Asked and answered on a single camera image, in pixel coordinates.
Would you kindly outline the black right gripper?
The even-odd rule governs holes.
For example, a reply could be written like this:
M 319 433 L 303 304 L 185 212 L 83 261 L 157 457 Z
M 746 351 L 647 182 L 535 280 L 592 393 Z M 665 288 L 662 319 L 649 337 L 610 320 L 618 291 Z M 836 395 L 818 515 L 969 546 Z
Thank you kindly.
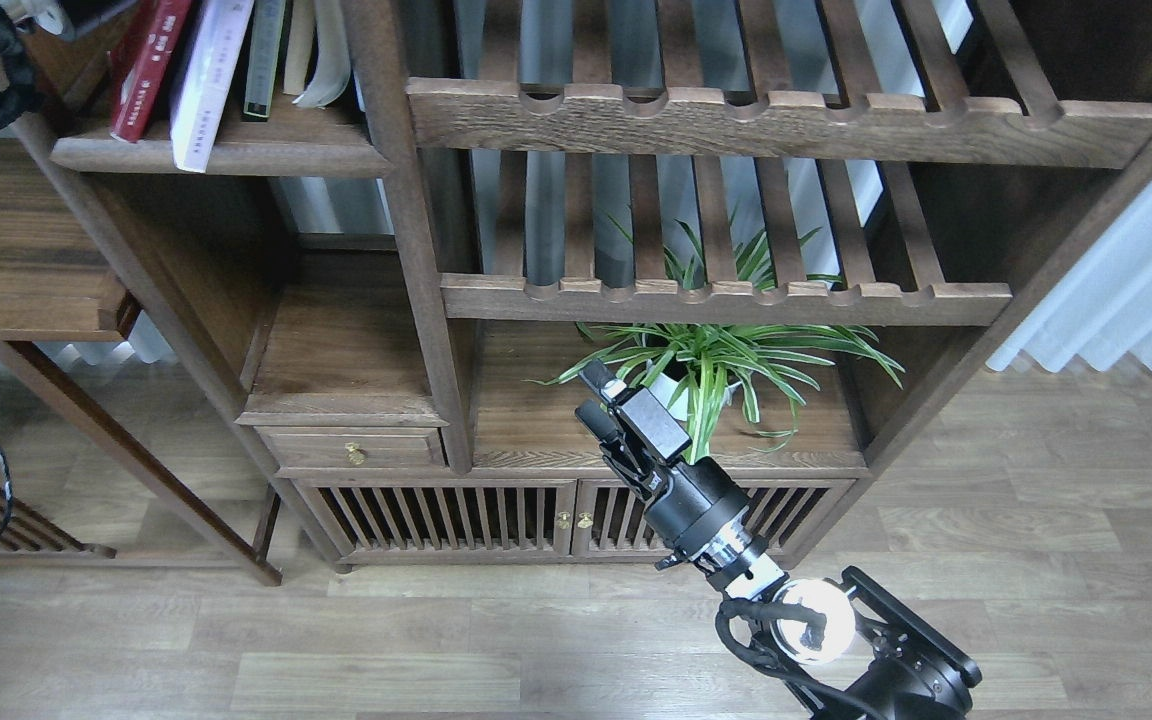
M 749 497 L 717 461 L 691 464 L 691 439 L 657 397 L 630 389 L 602 363 L 579 370 L 599 402 L 581 402 L 576 418 L 602 446 L 605 464 L 645 505 L 644 520 L 675 561 L 732 561 L 750 546 Z

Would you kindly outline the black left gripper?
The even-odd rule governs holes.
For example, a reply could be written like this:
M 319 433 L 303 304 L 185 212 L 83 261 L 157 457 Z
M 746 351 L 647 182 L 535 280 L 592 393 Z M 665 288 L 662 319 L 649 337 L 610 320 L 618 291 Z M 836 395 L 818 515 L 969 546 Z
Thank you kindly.
M 41 1 L 41 10 L 36 13 L 36 23 L 61 40 L 77 41 L 136 3 L 134 0 Z

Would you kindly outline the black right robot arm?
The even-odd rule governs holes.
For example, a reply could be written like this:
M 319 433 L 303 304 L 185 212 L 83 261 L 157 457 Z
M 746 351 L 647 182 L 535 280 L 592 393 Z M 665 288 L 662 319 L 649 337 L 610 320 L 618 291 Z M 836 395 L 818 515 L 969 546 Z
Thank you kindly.
M 605 464 L 645 505 L 669 550 L 722 594 L 717 634 L 751 669 L 780 680 L 814 719 L 963 719 L 977 662 L 856 568 L 838 582 L 791 579 L 750 532 L 749 497 L 717 461 L 685 460 L 691 441 L 647 389 L 600 361 L 579 372 L 593 397 L 577 418 Z

